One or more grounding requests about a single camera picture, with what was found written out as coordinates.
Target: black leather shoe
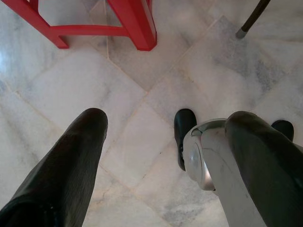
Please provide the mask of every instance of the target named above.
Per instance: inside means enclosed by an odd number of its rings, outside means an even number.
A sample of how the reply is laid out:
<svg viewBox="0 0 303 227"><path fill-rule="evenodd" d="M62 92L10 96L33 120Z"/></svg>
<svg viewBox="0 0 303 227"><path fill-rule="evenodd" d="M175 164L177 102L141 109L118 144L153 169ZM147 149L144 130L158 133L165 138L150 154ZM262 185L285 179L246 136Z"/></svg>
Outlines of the black leather shoe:
<svg viewBox="0 0 303 227"><path fill-rule="evenodd" d="M278 120L271 127L285 135L291 142L294 140L294 127L290 122Z"/></svg>
<svg viewBox="0 0 303 227"><path fill-rule="evenodd" d="M194 126L197 125L197 120L194 112L189 109L181 109L176 113L174 128L175 128L175 140L178 147L178 163L182 170L185 171L184 159L183 159L183 139L185 135Z"/></svg>

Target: white marble tile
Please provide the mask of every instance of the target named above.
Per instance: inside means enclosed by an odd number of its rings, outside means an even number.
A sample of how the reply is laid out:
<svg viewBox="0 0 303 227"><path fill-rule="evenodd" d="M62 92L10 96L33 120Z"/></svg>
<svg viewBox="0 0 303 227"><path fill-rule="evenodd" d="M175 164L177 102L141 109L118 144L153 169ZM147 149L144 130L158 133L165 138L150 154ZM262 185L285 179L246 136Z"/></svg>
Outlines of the white marble tile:
<svg viewBox="0 0 303 227"><path fill-rule="evenodd" d="M303 59L303 42L260 39L257 43L286 72L290 72Z"/></svg>
<svg viewBox="0 0 303 227"><path fill-rule="evenodd" d="M120 20L116 16L115 12L112 10L108 2L106 1L106 18L107 18L107 24L111 26L118 26L121 27Z"/></svg>
<svg viewBox="0 0 303 227"><path fill-rule="evenodd" d="M83 2L88 12L94 9L95 5L99 2L99 0L81 0L81 1Z"/></svg>
<svg viewBox="0 0 303 227"><path fill-rule="evenodd" d="M236 39L235 31L222 17L176 64L211 102L214 117L252 109L285 76L253 42Z"/></svg>
<svg viewBox="0 0 303 227"><path fill-rule="evenodd" d="M2 2L0 40L0 79L6 81L12 90L26 86L69 53L69 50L59 50Z"/></svg>
<svg viewBox="0 0 303 227"><path fill-rule="evenodd" d="M101 160L127 187L135 187L173 138L173 129L147 104L137 109L116 144Z"/></svg>
<svg viewBox="0 0 303 227"><path fill-rule="evenodd" d="M0 95L0 208L62 133L14 93Z"/></svg>
<svg viewBox="0 0 303 227"><path fill-rule="evenodd" d="M158 156L135 194L172 226L228 226L219 198L212 192L202 191L179 168L174 140Z"/></svg>
<svg viewBox="0 0 303 227"><path fill-rule="evenodd" d="M303 146L303 91L290 80L282 81L252 110L272 124L276 120L290 121L294 126L294 143Z"/></svg>
<svg viewBox="0 0 303 227"><path fill-rule="evenodd" d="M259 0L217 0L210 14L214 18L225 15L239 29L258 2ZM260 41L261 48L286 70L302 58L302 10L300 0L293 0L289 4L283 0L271 1L247 35L247 38Z"/></svg>
<svg viewBox="0 0 303 227"><path fill-rule="evenodd" d="M146 97L146 102L173 127L178 110L194 111L198 122L213 118L211 105L185 71L172 69L156 84Z"/></svg>
<svg viewBox="0 0 303 227"><path fill-rule="evenodd" d="M106 3L105 0L99 0L95 7L89 13L92 22L95 25L106 25Z"/></svg>
<svg viewBox="0 0 303 227"><path fill-rule="evenodd" d="M98 169L84 227L169 227L151 208Z"/></svg>
<svg viewBox="0 0 303 227"><path fill-rule="evenodd" d="M145 92L90 45L78 48L22 90L21 95L62 129L87 108L108 116L105 152Z"/></svg>
<svg viewBox="0 0 303 227"><path fill-rule="evenodd" d="M143 89L153 84L171 68L172 64L206 31L212 18L197 1L161 0L153 2L158 44L150 52L137 51L127 37L110 37L110 59L133 78ZM108 12L107 22L116 24Z"/></svg>
<svg viewBox="0 0 303 227"><path fill-rule="evenodd" d="M9 91L7 84L0 80L0 97Z"/></svg>
<svg viewBox="0 0 303 227"><path fill-rule="evenodd" d="M209 9L214 5L216 2L215 0L191 0L190 1L195 8L203 9L204 11L209 11Z"/></svg>
<svg viewBox="0 0 303 227"><path fill-rule="evenodd" d="M50 25L91 24L81 0L39 0L39 13Z"/></svg>
<svg viewBox="0 0 303 227"><path fill-rule="evenodd" d="M106 4L104 0L99 0L94 9L90 12L90 17L95 25L107 25ZM103 56L107 57L107 36L99 35L90 40L90 44Z"/></svg>

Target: red wooden crossbar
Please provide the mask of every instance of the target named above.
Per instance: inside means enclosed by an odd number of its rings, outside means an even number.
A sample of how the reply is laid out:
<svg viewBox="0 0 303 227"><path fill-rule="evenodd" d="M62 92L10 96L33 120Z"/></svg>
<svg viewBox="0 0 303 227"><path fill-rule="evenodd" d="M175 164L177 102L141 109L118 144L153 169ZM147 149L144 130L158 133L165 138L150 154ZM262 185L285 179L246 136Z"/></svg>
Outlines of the red wooden crossbar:
<svg viewBox="0 0 303 227"><path fill-rule="evenodd" d="M122 27L106 25L50 26L38 12L38 0L1 0L58 48L69 48L64 35L128 36L136 48L150 51L157 44L157 33L152 18L152 0L108 0Z"/></svg>

